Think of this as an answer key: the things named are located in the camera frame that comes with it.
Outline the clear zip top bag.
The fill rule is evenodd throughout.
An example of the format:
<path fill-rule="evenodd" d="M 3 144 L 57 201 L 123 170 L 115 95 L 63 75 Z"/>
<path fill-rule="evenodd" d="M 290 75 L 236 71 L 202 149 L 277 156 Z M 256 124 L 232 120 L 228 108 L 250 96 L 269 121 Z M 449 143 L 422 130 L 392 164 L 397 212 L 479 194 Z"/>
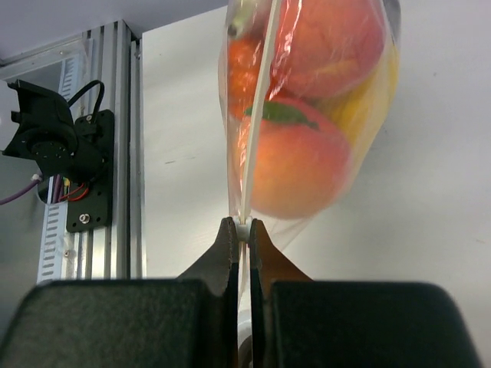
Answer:
<path fill-rule="evenodd" d="M 352 186 L 397 88 L 397 1 L 231 1 L 219 56 L 229 212 L 285 249 Z"/>

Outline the orange peach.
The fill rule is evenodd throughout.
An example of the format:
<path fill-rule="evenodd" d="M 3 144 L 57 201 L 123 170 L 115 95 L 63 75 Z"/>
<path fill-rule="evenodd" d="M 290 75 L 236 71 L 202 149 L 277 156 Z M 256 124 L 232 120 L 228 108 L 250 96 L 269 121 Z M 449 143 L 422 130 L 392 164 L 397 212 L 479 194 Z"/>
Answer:
<path fill-rule="evenodd" d="M 271 64 L 274 88 L 307 98 L 342 94 L 374 69 L 386 36 L 379 1 L 284 1 Z"/>
<path fill-rule="evenodd" d="M 327 208 L 352 167 L 347 137 L 314 107 L 290 97 L 263 105 L 251 207 L 293 220 Z"/>

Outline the yellow corn cob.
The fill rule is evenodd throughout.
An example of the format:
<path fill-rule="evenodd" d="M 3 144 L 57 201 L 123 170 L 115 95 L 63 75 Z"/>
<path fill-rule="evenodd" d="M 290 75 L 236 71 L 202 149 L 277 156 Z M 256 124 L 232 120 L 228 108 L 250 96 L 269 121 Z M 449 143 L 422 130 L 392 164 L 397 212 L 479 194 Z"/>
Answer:
<path fill-rule="evenodd" d="M 391 45 L 362 84 L 318 103 L 319 110 L 347 137 L 354 159 L 364 159 L 387 118 L 398 77 L 399 52 Z"/>

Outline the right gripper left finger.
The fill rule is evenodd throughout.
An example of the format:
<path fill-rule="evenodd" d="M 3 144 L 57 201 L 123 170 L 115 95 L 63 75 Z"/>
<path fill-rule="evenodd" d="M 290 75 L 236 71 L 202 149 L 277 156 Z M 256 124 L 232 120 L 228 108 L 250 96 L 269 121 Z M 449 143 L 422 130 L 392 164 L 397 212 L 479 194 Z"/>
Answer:
<path fill-rule="evenodd" d="M 224 296 L 227 291 L 238 297 L 239 240 L 231 217 L 221 220 L 213 244 L 177 278 L 203 281 L 217 297 Z"/>

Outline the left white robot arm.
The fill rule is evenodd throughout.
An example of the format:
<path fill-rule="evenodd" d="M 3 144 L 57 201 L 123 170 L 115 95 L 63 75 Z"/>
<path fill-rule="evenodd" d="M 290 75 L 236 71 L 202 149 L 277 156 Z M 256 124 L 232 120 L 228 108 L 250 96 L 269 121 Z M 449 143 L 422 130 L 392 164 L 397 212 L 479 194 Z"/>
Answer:
<path fill-rule="evenodd" d="M 98 86 L 94 109 L 74 119 L 71 107 Z M 2 150 L 5 156 L 34 160 L 44 176 L 64 176 L 78 184 L 97 182 L 110 173 L 114 153 L 114 113 L 102 110 L 105 86 L 93 80 L 70 100 L 60 94 L 16 80 L 7 84 L 17 107 L 10 117 L 18 124 Z"/>

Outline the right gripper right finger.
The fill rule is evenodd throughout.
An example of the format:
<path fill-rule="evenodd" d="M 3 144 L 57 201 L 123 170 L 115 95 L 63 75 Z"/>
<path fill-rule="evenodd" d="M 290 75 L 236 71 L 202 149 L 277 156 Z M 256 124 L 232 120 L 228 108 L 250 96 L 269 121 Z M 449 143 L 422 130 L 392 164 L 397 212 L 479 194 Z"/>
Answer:
<path fill-rule="evenodd" d="M 263 303 L 276 281 L 312 281 L 273 244 L 263 221 L 252 220 L 249 236 L 250 287 L 252 302 Z"/>

